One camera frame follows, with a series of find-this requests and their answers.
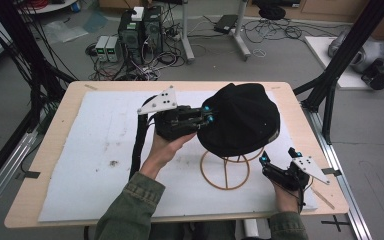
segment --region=human hand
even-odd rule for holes
[[[298,191],[287,191],[273,182],[276,207],[279,212],[298,212]]]
[[[176,152],[182,148],[183,144],[191,140],[195,135],[196,133],[192,133],[169,142],[154,132],[151,151],[139,172],[155,179],[161,168],[170,162]]]

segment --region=gray floor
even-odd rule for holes
[[[82,11],[79,14],[59,11],[43,15],[42,20],[47,23],[70,17],[67,22],[69,27],[83,26],[91,14],[91,11]],[[189,29],[204,20],[192,20]],[[87,80],[93,73],[93,65],[84,54],[84,49],[100,35],[114,34],[117,26],[118,22],[108,21],[104,28],[95,33],[72,42],[55,43],[52,47],[79,79]],[[200,26],[200,29],[208,28],[211,25]],[[340,28],[330,31],[338,33],[339,30]],[[297,40],[283,39],[259,44],[246,41],[251,51],[262,49],[266,52],[264,58],[252,56],[247,62],[242,60],[235,43],[229,37],[191,38],[190,42],[196,61],[191,65],[163,70],[159,80],[285,81],[295,88],[314,79],[323,70],[308,46]],[[302,94],[298,99],[303,100],[306,95]],[[0,149],[28,109],[28,86],[10,59],[3,55],[0,57]],[[384,91],[338,90],[333,112],[332,141],[373,239],[384,239]],[[0,197],[0,239],[83,238],[81,227],[17,230],[5,228],[3,221],[20,184],[21,181],[14,176]],[[340,222],[348,222],[346,216],[336,217]],[[341,225],[338,229],[335,225],[321,223],[333,221],[333,216],[303,219],[310,239],[355,239],[347,225]]]

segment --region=white paper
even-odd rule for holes
[[[67,137],[49,184],[39,221],[97,220],[120,194],[128,181],[137,130],[137,109],[159,92],[88,92]],[[200,107],[213,91],[177,91],[179,105]],[[272,101],[273,94],[268,92]],[[149,153],[153,128],[148,130],[142,161]],[[293,146],[285,122],[279,137],[266,150],[272,163],[286,169]],[[159,173],[166,186],[153,217],[272,212],[274,190],[255,159],[250,162],[248,181],[236,190],[218,190],[200,172],[206,150],[197,137],[180,149]],[[224,182],[223,161],[208,155],[204,170],[211,180]],[[229,184],[246,176],[246,165],[228,164]],[[311,189],[305,194],[307,209],[316,209]]]

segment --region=black metal frame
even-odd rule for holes
[[[0,0],[0,22],[4,26],[8,35],[11,37],[14,46],[19,50],[20,55],[29,67],[20,69],[20,59],[14,54],[14,51],[0,36],[0,43],[4,50],[9,53],[14,63],[19,67],[20,73],[27,80],[31,88],[31,110],[20,123],[16,131],[6,142],[0,151],[0,170],[7,161],[8,157],[26,132],[31,132],[40,121],[40,112],[43,107],[44,94],[41,88],[45,89],[46,97],[49,101],[61,101],[65,90],[62,88],[58,79],[71,83],[74,78],[52,66],[43,55],[36,43],[31,31],[27,28],[20,13],[17,11],[14,1]]]
[[[316,79],[294,89],[295,95],[313,89],[308,98],[302,102],[302,107],[311,112],[317,112],[320,104],[326,98],[322,134],[328,144],[332,144],[330,127],[335,89],[339,77],[383,17],[384,0],[370,0],[323,73]]]

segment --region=green jacket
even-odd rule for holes
[[[140,173],[136,173],[122,193],[101,217],[95,239],[147,240],[151,216],[165,187]],[[285,212],[270,218],[272,240],[308,239],[297,213]]]

